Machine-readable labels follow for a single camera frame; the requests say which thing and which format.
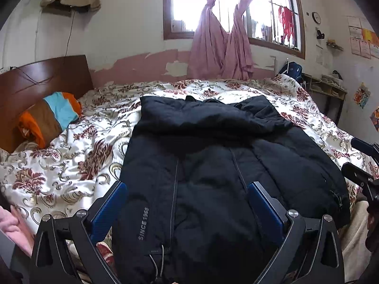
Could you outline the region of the dark navy padded jacket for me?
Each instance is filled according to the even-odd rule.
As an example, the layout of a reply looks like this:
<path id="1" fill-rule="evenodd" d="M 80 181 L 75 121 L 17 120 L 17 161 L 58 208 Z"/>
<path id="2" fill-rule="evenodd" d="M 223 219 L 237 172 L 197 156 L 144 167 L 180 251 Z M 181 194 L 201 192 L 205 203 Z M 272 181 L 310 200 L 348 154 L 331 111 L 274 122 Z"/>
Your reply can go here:
<path id="1" fill-rule="evenodd" d="M 275 248 L 247 198 L 259 182 L 303 217 L 350 221 L 340 169 L 263 96 L 144 96 L 122 173 L 126 204 L 113 226 L 122 283 L 252 283 Z"/>

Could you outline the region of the floral white bed cover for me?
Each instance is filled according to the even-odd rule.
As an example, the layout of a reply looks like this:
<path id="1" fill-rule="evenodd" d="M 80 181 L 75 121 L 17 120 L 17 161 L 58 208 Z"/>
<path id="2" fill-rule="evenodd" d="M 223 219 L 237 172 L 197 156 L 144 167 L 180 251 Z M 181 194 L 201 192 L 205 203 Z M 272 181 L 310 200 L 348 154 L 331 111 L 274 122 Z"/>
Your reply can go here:
<path id="1" fill-rule="evenodd" d="M 89 208 L 117 180 L 143 95 L 193 96 L 225 103 L 265 96 L 338 166 L 351 162 L 378 175 L 373 159 L 352 148 L 351 136 L 322 114 L 307 91 L 286 75 L 261 81 L 108 83 L 80 99 L 83 115 L 46 148 L 24 142 L 1 152 L 1 192 L 32 231 L 46 213 L 59 219 Z"/>

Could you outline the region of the wooden side desk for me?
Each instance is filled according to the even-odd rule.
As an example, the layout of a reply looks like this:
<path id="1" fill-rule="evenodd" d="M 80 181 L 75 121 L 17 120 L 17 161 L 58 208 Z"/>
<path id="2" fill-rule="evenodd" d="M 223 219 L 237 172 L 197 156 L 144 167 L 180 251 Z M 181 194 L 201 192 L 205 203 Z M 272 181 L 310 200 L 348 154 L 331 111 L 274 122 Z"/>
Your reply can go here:
<path id="1" fill-rule="evenodd" d="M 347 95 L 346 90 L 324 75 L 321 78 L 315 78 L 302 73 L 302 78 L 306 91 L 311 95 L 320 112 L 338 124 Z"/>

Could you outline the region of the pink fluffy blanket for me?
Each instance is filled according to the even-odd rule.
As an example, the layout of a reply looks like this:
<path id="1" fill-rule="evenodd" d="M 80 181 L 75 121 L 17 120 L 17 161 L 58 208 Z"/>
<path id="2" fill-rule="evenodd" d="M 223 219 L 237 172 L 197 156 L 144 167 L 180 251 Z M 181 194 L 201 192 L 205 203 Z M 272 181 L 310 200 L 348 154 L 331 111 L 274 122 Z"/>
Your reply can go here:
<path id="1" fill-rule="evenodd" d="M 10 206 L 10 211 L 1 207 L 1 231 L 13 241 L 29 258 L 32 257 L 34 236 L 28 228 L 22 215 Z"/>

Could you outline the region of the blue backpack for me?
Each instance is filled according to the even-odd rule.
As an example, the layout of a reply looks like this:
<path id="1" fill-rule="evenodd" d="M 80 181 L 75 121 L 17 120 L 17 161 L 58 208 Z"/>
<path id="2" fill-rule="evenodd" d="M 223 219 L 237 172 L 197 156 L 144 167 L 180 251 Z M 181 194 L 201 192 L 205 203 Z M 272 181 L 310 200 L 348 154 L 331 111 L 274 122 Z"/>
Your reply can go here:
<path id="1" fill-rule="evenodd" d="M 286 74 L 287 76 L 297 81 L 299 84 L 303 82 L 302 66 L 296 62 L 286 62 L 280 69 L 279 74 Z"/>

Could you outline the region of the orange brown blue pillow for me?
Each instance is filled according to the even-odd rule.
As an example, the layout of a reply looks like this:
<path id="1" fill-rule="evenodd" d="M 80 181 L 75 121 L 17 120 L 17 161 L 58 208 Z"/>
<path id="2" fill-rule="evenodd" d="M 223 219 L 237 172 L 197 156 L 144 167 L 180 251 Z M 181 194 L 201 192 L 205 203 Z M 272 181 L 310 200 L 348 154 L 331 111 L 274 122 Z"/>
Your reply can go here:
<path id="1" fill-rule="evenodd" d="M 54 92 L 25 110 L 19 117 L 18 128 L 24 138 L 44 149 L 80 116 L 81 104 L 75 96 Z"/>

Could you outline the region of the pink right curtain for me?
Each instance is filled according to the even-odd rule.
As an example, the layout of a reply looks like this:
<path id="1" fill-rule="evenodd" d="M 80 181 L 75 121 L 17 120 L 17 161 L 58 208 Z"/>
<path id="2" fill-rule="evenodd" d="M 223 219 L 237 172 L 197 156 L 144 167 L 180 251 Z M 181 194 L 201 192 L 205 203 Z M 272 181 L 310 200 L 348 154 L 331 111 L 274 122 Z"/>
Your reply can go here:
<path id="1" fill-rule="evenodd" d="M 234 12 L 234 22 L 226 45 L 226 55 L 221 77 L 248 80 L 254 72 L 254 62 L 249 37 L 245 30 L 243 14 L 253 0 L 240 0 Z"/>

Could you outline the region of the red garment outside window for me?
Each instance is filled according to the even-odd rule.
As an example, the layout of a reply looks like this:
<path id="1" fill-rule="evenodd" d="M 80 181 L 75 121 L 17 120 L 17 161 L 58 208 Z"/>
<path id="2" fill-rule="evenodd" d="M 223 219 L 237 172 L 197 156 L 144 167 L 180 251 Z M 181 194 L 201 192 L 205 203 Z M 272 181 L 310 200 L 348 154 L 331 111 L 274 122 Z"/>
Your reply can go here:
<path id="1" fill-rule="evenodd" d="M 281 44 L 288 42 L 289 46 L 295 46 L 295 22 L 293 11 L 286 6 L 278 8 L 279 22 L 282 25 L 282 32 L 280 34 Z"/>

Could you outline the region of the brown wooden headboard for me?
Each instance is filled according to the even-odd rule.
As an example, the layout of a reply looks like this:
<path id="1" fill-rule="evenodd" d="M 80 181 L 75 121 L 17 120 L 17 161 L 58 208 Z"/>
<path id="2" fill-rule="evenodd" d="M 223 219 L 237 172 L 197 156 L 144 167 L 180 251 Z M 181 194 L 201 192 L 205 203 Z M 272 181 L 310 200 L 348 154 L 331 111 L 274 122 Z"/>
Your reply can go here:
<path id="1" fill-rule="evenodd" d="M 1 74 L 1 148 L 14 151 L 24 140 L 19 116 L 54 92 L 79 99 L 93 89 L 86 56 L 58 57 L 30 63 Z"/>

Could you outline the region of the pink left curtain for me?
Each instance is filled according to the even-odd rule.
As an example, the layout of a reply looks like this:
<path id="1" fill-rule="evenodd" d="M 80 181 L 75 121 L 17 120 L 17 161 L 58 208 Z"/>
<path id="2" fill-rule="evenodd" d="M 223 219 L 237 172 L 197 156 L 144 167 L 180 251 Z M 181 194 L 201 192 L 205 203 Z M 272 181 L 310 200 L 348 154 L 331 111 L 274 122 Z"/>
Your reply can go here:
<path id="1" fill-rule="evenodd" d="M 224 66 L 228 33 L 212 12 L 216 0 L 206 0 L 195 31 L 188 61 L 188 77 L 219 78 Z"/>

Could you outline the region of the colourful cartoon wall sticker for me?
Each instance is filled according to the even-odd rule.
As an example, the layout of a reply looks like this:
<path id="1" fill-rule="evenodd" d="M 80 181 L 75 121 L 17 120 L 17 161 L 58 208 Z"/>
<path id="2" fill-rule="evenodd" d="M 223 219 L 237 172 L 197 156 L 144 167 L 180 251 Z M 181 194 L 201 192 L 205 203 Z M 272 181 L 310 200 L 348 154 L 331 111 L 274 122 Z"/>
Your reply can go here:
<path id="1" fill-rule="evenodd" d="M 354 94 L 353 100 L 361 109 L 364 109 L 370 98 L 370 95 L 371 92 L 369 89 L 364 85 L 364 83 L 361 83 Z"/>

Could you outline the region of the paper certificates on wall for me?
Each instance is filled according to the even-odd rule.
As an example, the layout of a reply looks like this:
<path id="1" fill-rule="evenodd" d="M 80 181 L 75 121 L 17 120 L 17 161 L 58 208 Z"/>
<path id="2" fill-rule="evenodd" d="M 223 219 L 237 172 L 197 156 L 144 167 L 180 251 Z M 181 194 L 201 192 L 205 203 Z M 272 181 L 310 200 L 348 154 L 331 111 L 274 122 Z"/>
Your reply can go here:
<path id="1" fill-rule="evenodd" d="M 367 19 L 347 16 L 351 52 L 367 59 L 378 59 L 378 35 Z"/>

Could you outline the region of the small wall shelf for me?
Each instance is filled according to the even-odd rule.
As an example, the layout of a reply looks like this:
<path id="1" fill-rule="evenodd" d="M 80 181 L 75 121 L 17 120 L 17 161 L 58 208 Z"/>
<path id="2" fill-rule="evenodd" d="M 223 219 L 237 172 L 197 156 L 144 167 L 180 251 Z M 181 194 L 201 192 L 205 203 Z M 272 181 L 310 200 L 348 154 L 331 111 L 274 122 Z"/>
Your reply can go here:
<path id="1" fill-rule="evenodd" d="M 326 45 L 334 50 L 343 51 L 344 48 L 336 43 L 333 39 L 328 39 Z"/>

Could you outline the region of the round wall clock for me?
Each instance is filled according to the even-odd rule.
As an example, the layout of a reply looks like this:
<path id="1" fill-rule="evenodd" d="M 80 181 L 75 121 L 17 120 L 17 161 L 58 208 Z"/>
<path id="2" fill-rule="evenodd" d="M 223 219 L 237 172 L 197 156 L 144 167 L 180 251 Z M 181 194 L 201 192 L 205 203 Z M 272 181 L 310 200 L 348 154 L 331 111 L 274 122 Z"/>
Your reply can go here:
<path id="1" fill-rule="evenodd" d="M 320 25 L 322 23 L 321 17 L 317 12 L 312 12 L 311 13 L 313 21 L 317 24 Z"/>

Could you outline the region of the brown wooden window frame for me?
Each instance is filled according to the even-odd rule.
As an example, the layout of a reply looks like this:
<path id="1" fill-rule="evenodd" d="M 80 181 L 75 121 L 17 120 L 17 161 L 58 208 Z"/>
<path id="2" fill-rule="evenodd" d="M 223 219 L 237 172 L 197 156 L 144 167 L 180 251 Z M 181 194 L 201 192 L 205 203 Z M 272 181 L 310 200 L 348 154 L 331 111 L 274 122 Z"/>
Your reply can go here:
<path id="1" fill-rule="evenodd" d="M 233 27 L 235 7 L 240 0 L 216 0 L 212 12 L 226 32 Z M 206 0 L 163 0 L 163 37 L 165 40 L 192 39 L 199 25 Z M 282 25 L 278 8 L 293 11 L 295 46 L 281 44 Z M 253 0 L 243 14 L 245 30 L 252 45 L 273 49 L 304 59 L 306 41 L 301 0 Z"/>

